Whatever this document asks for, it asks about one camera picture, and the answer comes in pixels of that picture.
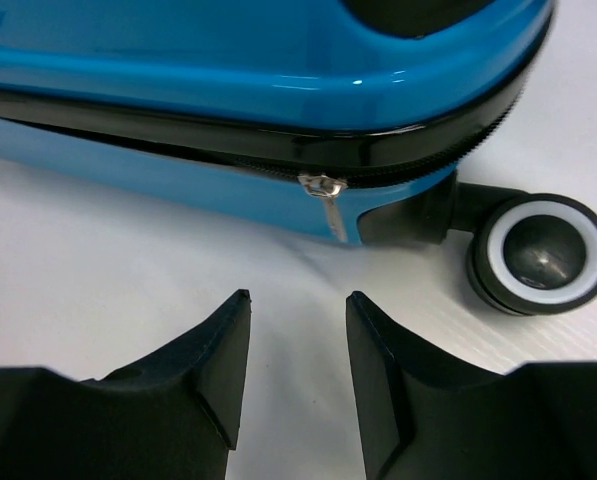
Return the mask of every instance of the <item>zipper pull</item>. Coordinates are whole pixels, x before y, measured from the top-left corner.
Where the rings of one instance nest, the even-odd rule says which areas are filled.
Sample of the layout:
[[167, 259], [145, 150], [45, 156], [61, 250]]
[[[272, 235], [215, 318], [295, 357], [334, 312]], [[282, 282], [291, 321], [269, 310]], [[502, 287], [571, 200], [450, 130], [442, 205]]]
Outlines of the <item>zipper pull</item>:
[[346, 190], [347, 183], [327, 175], [299, 175], [298, 181], [308, 195], [322, 200], [329, 228], [339, 241], [347, 243], [345, 223], [336, 205], [336, 199]]

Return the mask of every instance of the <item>blue suitcase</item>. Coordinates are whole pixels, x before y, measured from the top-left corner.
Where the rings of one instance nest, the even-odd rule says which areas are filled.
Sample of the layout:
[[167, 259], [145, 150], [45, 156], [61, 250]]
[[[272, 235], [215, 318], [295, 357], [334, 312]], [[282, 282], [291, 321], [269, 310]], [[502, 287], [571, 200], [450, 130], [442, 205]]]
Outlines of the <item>blue suitcase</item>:
[[353, 245], [470, 231], [484, 300], [561, 313], [597, 295], [597, 216], [456, 180], [516, 102], [554, 12], [0, 0], [0, 158]]

